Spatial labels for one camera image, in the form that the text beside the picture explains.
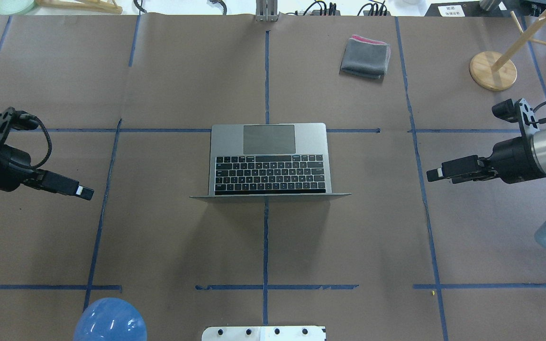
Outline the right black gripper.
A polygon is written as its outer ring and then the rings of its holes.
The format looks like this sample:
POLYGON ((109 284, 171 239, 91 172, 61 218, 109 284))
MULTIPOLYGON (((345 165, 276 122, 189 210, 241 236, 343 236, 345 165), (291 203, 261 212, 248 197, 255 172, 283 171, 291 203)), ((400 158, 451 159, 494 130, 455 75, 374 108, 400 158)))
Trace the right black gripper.
POLYGON ((427 181, 451 179, 453 184, 459 184, 499 178, 507 184, 514 184, 546 178, 546 173, 534 160, 527 138, 522 136, 496 143, 492 154, 480 160, 484 168, 481 172, 477 155, 443 162, 440 168, 426 172, 427 181))

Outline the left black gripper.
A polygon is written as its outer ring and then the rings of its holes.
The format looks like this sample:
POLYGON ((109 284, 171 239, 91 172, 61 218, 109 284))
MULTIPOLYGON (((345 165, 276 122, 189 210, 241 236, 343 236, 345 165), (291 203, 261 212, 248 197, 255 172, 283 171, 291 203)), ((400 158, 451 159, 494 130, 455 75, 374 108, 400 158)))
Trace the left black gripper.
POLYGON ((61 194, 63 196, 73 196, 85 200, 91 200, 94 194, 92 188, 84 187, 80 183, 69 177, 55 172, 44 172, 41 169, 24 169, 6 161, 4 157, 9 157, 22 165, 29 165, 31 158, 28 153, 10 147, 3 146, 2 156, 0 156, 0 190, 11 192, 19 188, 21 184, 36 181, 36 188, 50 193, 61 194))

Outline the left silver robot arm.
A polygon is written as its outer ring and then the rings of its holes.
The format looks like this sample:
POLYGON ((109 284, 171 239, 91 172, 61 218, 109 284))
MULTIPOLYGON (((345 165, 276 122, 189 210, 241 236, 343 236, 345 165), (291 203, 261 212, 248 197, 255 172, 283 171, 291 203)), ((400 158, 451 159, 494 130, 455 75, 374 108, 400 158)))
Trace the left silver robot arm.
POLYGON ((63 196, 91 200, 94 190, 77 180, 44 169, 24 169, 31 162, 25 151, 3 144, 0 148, 0 190, 12 192, 24 185, 63 196))

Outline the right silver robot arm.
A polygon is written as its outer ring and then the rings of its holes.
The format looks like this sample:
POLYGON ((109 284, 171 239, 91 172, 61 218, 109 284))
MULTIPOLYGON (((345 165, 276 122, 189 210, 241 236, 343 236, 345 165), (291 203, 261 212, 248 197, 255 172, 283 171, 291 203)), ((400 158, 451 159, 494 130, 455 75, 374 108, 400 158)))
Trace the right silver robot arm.
POLYGON ((442 281, 546 281, 546 178, 425 186, 442 281))

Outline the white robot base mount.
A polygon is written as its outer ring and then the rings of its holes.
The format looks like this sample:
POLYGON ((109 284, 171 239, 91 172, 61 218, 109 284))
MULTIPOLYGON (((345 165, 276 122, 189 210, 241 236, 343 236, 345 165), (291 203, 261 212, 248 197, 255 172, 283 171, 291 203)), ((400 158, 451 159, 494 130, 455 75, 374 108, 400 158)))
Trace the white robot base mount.
POLYGON ((324 326, 213 326, 204 330, 202 341, 327 341, 324 326))

